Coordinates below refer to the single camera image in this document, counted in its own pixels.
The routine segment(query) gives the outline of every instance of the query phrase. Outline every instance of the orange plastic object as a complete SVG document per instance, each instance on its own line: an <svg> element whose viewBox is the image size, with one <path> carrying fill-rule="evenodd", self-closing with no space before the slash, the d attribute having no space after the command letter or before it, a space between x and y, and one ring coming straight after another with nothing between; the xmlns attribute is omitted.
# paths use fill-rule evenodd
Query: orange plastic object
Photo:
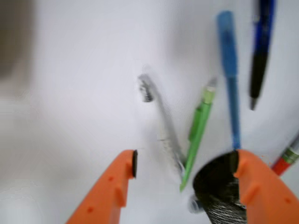
<svg viewBox="0 0 299 224"><path fill-rule="evenodd" d="M240 201L247 206L248 224L298 224L299 201L257 156L238 150Z"/></svg>
<svg viewBox="0 0 299 224"><path fill-rule="evenodd" d="M67 224L118 224L126 206L128 180L135 175L134 150L120 153L110 164Z"/></svg>

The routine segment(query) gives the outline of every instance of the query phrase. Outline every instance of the black and blue pen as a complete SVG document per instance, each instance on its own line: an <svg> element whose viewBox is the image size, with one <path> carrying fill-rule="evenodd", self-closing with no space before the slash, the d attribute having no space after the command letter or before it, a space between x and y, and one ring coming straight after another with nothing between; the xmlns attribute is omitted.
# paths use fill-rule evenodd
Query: black and blue pen
<svg viewBox="0 0 299 224"><path fill-rule="evenodd" d="M275 0L259 0L257 2L255 50L250 84L251 110L254 110L262 88L271 41L274 8Z"/></svg>

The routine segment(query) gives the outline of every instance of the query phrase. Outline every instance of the red pen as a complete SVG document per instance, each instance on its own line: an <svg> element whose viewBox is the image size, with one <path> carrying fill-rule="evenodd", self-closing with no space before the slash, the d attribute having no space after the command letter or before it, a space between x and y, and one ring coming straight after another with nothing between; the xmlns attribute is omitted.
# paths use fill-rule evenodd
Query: red pen
<svg viewBox="0 0 299 224"><path fill-rule="evenodd" d="M286 148L282 156L273 165L272 170L277 175L282 175L299 158L299 134L289 147Z"/></svg>

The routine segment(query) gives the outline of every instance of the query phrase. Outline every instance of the blue pen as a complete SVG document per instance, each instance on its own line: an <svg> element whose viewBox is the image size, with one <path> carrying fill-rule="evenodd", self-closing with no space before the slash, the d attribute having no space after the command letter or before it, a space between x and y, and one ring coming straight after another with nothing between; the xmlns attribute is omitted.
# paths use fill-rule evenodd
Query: blue pen
<svg viewBox="0 0 299 224"><path fill-rule="evenodd" d="M230 119L233 133L233 149L241 148L239 125L239 99L237 79L237 54L235 46L235 28L232 12L225 11L217 17L220 39L222 66L227 80Z"/></svg>
<svg viewBox="0 0 299 224"><path fill-rule="evenodd" d="M271 31L275 9L275 0L256 0L257 14L255 16L256 37L252 58L250 83L250 108L254 110L260 96L263 77L265 75L268 52L271 41Z"/></svg>

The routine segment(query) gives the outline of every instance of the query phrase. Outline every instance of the metal tip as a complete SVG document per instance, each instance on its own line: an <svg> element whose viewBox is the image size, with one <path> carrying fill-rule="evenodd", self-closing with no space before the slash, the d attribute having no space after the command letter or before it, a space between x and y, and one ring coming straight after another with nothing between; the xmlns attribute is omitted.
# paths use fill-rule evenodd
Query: metal tip
<svg viewBox="0 0 299 224"><path fill-rule="evenodd" d="M254 111L255 107L256 107L256 103L257 103L257 98L251 98L251 102L250 102L250 109L252 111Z"/></svg>
<svg viewBox="0 0 299 224"><path fill-rule="evenodd" d="M217 85L217 78L212 78L212 79L210 80L208 86L210 86L210 87L214 87L214 88L215 88L216 85Z"/></svg>

